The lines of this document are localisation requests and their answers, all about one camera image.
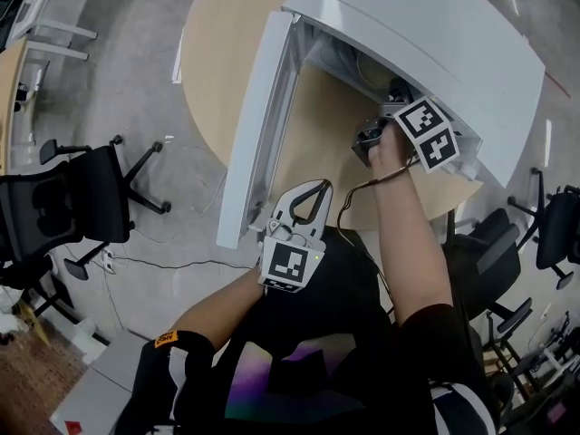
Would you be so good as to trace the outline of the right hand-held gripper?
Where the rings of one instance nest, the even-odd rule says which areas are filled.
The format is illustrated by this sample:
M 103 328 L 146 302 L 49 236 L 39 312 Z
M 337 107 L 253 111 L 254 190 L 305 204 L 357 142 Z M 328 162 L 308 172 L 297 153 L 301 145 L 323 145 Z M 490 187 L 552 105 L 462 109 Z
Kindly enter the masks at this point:
M 378 115 L 367 120 L 353 138 L 352 150 L 367 168 L 371 166 L 369 149 L 379 144 L 389 125 L 401 128 L 427 173 L 459 156 L 456 135 L 445 114 L 428 97 L 420 98 L 420 91 L 413 85 L 400 79 L 400 89 L 390 91 L 388 102 L 380 105 Z

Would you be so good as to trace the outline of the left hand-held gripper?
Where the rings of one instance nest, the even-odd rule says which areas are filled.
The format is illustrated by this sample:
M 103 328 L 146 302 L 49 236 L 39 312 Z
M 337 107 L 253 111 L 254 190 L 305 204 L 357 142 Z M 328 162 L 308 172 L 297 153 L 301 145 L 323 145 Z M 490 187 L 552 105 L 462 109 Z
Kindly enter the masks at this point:
M 295 208 L 313 195 L 316 199 L 308 217 L 298 217 Z M 333 195 L 331 181 L 317 179 L 291 188 L 279 198 L 261 244 L 260 285 L 287 293 L 306 288 L 324 258 L 326 245 L 321 236 Z

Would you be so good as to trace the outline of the person's right hand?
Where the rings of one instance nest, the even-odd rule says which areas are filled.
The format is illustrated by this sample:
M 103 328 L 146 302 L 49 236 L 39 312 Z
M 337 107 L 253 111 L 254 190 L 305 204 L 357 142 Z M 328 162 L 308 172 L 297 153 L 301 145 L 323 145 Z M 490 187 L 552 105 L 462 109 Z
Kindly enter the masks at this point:
M 380 142 L 368 151 L 372 175 L 384 178 L 403 169 L 412 154 L 412 146 L 396 122 L 389 122 L 383 129 Z

